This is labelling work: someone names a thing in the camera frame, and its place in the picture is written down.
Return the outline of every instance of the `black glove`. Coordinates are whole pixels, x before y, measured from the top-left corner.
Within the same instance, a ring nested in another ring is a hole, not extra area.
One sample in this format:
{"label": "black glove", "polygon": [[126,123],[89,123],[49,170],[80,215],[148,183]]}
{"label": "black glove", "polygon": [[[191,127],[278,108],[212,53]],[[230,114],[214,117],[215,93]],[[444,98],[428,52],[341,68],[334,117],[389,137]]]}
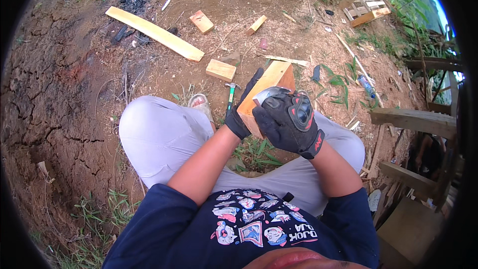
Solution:
{"label": "black glove", "polygon": [[254,76],[251,78],[251,80],[247,83],[246,88],[244,89],[244,93],[242,93],[242,96],[240,97],[240,101],[237,105],[234,105],[231,108],[231,114],[226,117],[224,120],[224,124],[229,127],[229,129],[237,135],[241,140],[243,140],[245,137],[250,135],[250,131],[242,121],[241,117],[239,116],[237,109],[238,106],[242,103],[242,101],[247,97],[249,94],[250,90],[256,85],[257,81],[259,80],[260,77],[262,77],[262,74],[264,74],[264,69],[259,68],[257,69],[256,73]]}
{"label": "black glove", "polygon": [[279,93],[254,107],[257,125],[273,146],[313,159],[324,140],[317,128],[309,98],[301,94]]}

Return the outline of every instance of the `light gray pants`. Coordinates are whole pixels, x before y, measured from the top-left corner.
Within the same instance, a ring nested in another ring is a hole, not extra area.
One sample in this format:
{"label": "light gray pants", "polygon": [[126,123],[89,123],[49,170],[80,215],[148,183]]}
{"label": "light gray pants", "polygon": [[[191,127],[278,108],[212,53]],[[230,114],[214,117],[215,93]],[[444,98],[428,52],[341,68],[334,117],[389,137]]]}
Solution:
{"label": "light gray pants", "polygon": [[[365,158],[360,138],[317,111],[314,118],[325,132],[325,140],[358,173]],[[121,116],[119,129],[126,155],[148,188],[156,183],[166,184],[213,135],[205,114],[153,96],[132,101]],[[224,167],[213,192],[256,188],[279,197],[290,192],[294,196],[292,204],[317,216],[327,204],[319,179],[310,162],[299,157],[257,178],[246,178]]]}

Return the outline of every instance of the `lips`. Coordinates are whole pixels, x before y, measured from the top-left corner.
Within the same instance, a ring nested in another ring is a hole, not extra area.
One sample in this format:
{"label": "lips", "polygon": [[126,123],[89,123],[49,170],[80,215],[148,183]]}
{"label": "lips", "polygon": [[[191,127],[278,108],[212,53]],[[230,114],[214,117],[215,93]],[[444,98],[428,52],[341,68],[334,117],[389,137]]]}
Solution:
{"label": "lips", "polygon": [[291,252],[273,260],[264,269],[281,269],[309,259],[320,260],[325,258],[314,251]]}

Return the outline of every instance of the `plastic bottle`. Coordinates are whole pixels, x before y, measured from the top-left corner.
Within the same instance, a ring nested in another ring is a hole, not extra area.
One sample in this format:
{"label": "plastic bottle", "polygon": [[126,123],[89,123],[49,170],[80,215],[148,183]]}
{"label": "plastic bottle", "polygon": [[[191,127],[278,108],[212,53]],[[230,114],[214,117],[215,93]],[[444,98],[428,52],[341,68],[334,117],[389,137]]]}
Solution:
{"label": "plastic bottle", "polygon": [[370,98],[374,99],[375,98],[375,92],[373,90],[373,87],[370,85],[370,83],[368,83],[367,78],[365,78],[365,76],[363,76],[363,75],[359,75],[357,80],[360,83],[360,85],[365,89],[365,91],[367,92],[367,95]]}

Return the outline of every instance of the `dirt ground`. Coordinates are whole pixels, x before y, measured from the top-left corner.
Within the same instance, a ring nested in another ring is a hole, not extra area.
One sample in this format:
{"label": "dirt ground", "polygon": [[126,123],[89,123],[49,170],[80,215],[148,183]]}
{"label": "dirt ground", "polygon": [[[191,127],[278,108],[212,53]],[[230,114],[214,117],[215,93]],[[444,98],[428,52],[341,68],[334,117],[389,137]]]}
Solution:
{"label": "dirt ground", "polygon": [[[131,1],[125,4],[131,7]],[[171,0],[164,11],[161,6],[166,0],[134,1],[137,15],[164,29],[177,27],[181,38],[206,52],[206,56],[196,63],[157,42],[140,45],[138,37],[142,37],[138,32],[114,44],[112,39],[122,23],[104,12],[112,5],[126,8],[120,0],[32,0],[15,34],[1,85],[1,154],[21,216],[32,233],[42,233],[45,245],[77,235],[79,223],[72,220],[70,213],[76,212],[74,204],[82,195],[91,192],[100,202],[106,202],[108,189],[117,189],[127,190],[133,201],[143,198],[118,137],[118,123],[125,107],[124,73],[129,85],[133,84],[129,89],[131,100],[150,94],[177,102],[173,93],[183,97],[193,92],[193,87],[206,93],[219,126],[229,89],[224,87],[224,81],[206,75],[211,58],[239,51],[242,62],[234,82],[241,86],[247,84],[257,68],[265,66],[266,59],[261,54],[312,61],[311,67],[296,69],[297,87],[317,95],[319,87],[309,78],[314,65],[323,63],[336,74],[350,75],[345,63],[351,63],[352,58],[334,32],[343,37],[344,32],[353,35],[359,29],[377,35],[392,35],[394,30],[388,16],[351,29],[348,20],[342,23],[341,19],[347,18],[338,9],[338,0],[329,5],[320,0]],[[216,25],[204,36],[188,19],[199,9]],[[326,15],[324,9],[335,15]],[[281,15],[283,11],[297,22]],[[311,26],[307,18],[311,11],[314,19],[334,25],[315,21]],[[261,15],[266,15],[267,21],[255,34],[246,36],[244,31]],[[260,38],[267,39],[267,51],[258,48]],[[221,40],[224,45],[217,48]],[[382,97],[386,95],[385,107],[425,109],[423,96],[414,83],[416,100],[409,97],[408,86],[397,74],[402,68],[396,66],[395,58],[392,61],[385,53],[350,47],[376,80],[377,91]],[[325,70],[321,77],[328,91],[316,100],[315,108],[344,126],[359,104],[358,99],[366,102],[364,93],[351,92],[347,110],[344,105],[330,102],[333,98],[329,96],[341,91],[326,82]],[[401,92],[389,77],[398,81]],[[350,85],[350,89],[354,88],[359,87]],[[357,135],[366,151],[373,153],[379,127],[371,124],[366,108],[360,104],[357,108],[361,122]],[[392,134],[388,128],[385,130],[379,160],[391,160],[398,131]],[[406,131],[397,148],[398,162],[403,160],[412,136]],[[280,152],[275,155],[283,162],[293,158]],[[35,164],[43,160],[51,162],[61,192],[45,183],[36,168]],[[364,179],[368,190],[382,182],[383,176],[370,183]]]}

